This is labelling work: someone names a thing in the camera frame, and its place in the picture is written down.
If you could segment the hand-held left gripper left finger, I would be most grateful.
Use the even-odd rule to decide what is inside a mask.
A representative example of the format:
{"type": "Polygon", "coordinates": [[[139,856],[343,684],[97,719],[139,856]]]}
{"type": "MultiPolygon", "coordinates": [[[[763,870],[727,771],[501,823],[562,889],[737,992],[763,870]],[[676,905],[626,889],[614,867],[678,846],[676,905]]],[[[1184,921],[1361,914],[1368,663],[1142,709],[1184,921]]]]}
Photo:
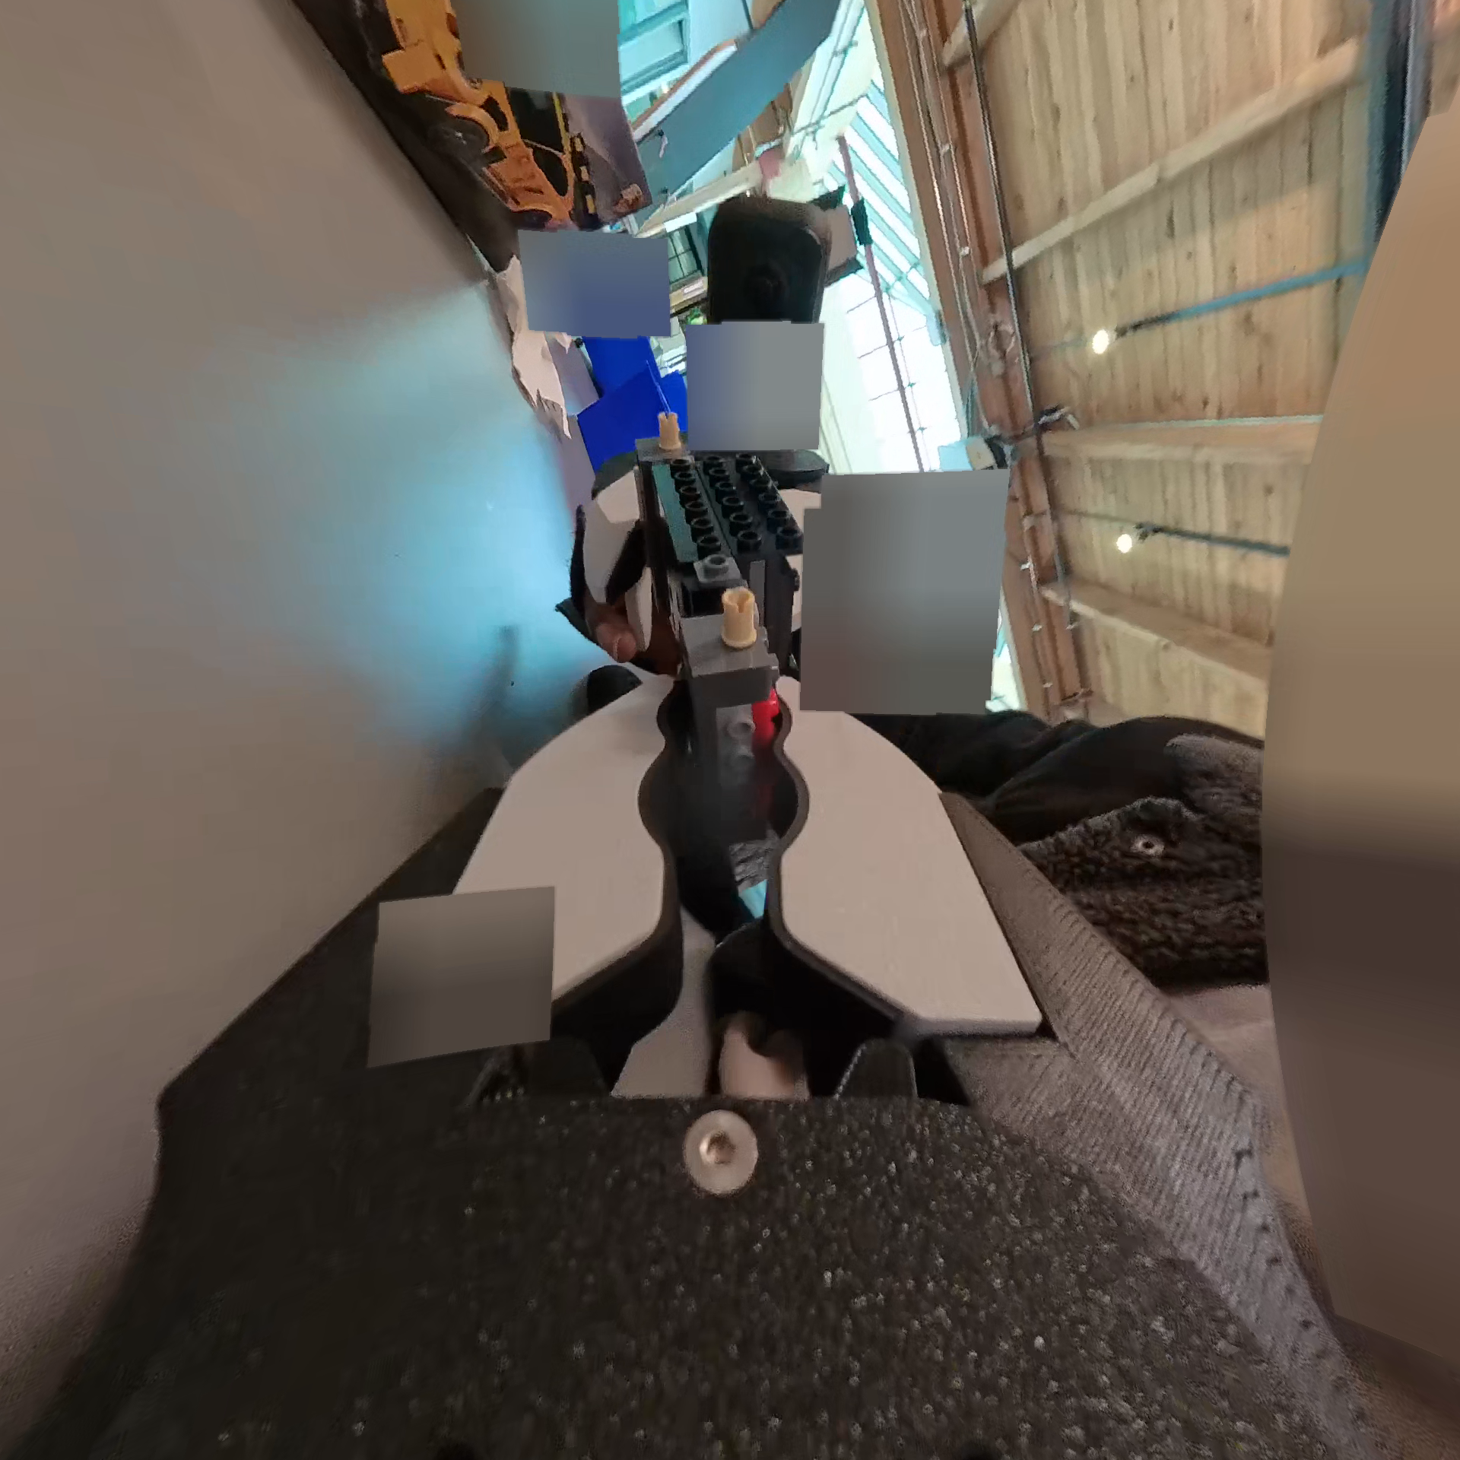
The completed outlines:
{"type": "Polygon", "coordinates": [[[456,888],[553,888],[551,1032],[586,1044],[629,1098],[704,1094],[714,1061],[714,940],[681,909],[641,811],[668,693],[640,681],[515,771],[456,888]]]}

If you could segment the black grey toy brick model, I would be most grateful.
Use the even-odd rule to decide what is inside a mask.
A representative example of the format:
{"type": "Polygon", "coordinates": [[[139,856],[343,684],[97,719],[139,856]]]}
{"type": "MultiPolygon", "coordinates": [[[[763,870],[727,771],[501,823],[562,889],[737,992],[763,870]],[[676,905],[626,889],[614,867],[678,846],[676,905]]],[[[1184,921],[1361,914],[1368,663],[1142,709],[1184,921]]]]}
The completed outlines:
{"type": "Polygon", "coordinates": [[[751,450],[638,450],[652,617],[676,648],[650,787],[678,870],[735,891],[751,915],[798,811],[779,738],[781,683],[798,681],[805,540],[784,481],[751,450]]]}

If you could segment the dark fleece jacket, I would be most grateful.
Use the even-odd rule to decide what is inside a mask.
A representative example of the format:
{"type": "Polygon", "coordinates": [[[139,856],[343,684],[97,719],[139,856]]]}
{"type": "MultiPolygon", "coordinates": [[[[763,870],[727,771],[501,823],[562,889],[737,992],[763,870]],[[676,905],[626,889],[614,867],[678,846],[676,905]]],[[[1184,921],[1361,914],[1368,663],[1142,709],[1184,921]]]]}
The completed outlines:
{"type": "Polygon", "coordinates": [[[1264,742],[1191,717],[862,716],[1163,990],[1267,983],[1264,742]]]}

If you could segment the blue ceiling pipe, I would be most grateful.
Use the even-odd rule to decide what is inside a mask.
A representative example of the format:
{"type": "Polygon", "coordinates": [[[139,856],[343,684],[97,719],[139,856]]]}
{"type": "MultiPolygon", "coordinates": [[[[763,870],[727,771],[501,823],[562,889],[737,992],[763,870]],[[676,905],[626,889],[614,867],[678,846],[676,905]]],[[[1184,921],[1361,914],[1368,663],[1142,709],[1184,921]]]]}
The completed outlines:
{"type": "Polygon", "coordinates": [[[1119,340],[1130,335],[1139,335],[1173,323],[1194,321],[1205,316],[1232,311],[1241,305],[1259,304],[1272,298],[1285,298],[1316,286],[1337,285],[1345,279],[1358,279],[1371,264],[1371,255],[1342,260],[1328,267],[1311,269],[1283,279],[1272,279],[1262,285],[1227,291],[1212,298],[1203,298],[1194,304],[1184,304],[1158,314],[1142,316],[1139,319],[1123,321],[1111,328],[1111,338],[1119,340]]]}

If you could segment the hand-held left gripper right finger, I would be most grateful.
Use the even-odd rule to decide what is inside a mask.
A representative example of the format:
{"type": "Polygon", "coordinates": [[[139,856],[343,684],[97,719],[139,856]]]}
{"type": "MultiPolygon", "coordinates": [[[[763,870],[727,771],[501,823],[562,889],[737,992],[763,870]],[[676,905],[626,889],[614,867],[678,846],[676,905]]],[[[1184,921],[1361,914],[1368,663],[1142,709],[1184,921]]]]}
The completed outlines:
{"type": "Polygon", "coordinates": [[[1031,1034],[1041,1009],[935,782],[841,710],[782,707],[796,783],[779,943],[906,1035],[1031,1034]]]}

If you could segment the person's right hand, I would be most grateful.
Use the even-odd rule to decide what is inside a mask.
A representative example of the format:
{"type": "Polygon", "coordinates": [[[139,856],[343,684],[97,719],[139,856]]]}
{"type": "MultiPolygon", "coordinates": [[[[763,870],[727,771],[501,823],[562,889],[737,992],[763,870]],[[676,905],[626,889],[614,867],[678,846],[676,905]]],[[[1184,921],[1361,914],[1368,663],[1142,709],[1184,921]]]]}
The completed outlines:
{"type": "Polygon", "coordinates": [[[657,627],[648,630],[636,625],[628,599],[608,604],[588,597],[581,611],[589,639],[614,663],[650,674],[673,672],[673,653],[664,658],[664,648],[671,650],[671,643],[657,627]]]}

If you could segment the toy box with yellow vehicle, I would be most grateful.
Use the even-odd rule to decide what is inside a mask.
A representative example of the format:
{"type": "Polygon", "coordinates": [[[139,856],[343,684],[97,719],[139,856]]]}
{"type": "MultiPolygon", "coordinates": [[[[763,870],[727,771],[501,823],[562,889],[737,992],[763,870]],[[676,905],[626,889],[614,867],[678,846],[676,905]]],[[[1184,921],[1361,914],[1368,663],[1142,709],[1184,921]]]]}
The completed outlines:
{"type": "Polygon", "coordinates": [[[593,231],[652,205],[608,3],[297,8],[494,269],[520,227],[593,231]]]}

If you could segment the blue plastic bin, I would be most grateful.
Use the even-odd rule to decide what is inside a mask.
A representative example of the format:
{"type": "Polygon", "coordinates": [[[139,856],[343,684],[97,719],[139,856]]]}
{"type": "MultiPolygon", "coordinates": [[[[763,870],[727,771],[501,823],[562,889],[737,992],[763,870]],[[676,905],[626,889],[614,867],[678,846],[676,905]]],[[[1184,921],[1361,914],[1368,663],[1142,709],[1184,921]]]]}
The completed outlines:
{"type": "Polygon", "coordinates": [[[678,417],[688,436],[683,370],[662,371],[647,337],[582,337],[598,401],[577,411],[577,427],[593,469],[633,455],[638,441],[657,437],[661,413],[678,417]]]}

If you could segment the white crumpled paper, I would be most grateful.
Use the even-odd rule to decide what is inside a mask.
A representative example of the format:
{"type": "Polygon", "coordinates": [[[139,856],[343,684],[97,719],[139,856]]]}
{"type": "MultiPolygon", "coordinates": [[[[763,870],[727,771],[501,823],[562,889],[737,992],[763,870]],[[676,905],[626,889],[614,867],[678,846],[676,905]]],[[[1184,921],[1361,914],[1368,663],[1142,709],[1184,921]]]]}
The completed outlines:
{"type": "Polygon", "coordinates": [[[577,439],[577,417],[602,396],[584,342],[530,326],[518,255],[490,272],[490,288],[504,326],[511,371],[523,399],[562,439],[577,439]]]}

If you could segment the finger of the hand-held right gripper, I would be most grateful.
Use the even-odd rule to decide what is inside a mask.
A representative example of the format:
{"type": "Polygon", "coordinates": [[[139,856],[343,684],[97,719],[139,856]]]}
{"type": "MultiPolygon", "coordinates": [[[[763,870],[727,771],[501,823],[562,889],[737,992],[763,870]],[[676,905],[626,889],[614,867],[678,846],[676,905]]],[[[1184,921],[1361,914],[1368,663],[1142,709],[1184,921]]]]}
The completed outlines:
{"type": "Polygon", "coordinates": [[[652,639],[654,582],[636,477],[602,486],[579,512],[579,613],[598,643],[652,639]]]}

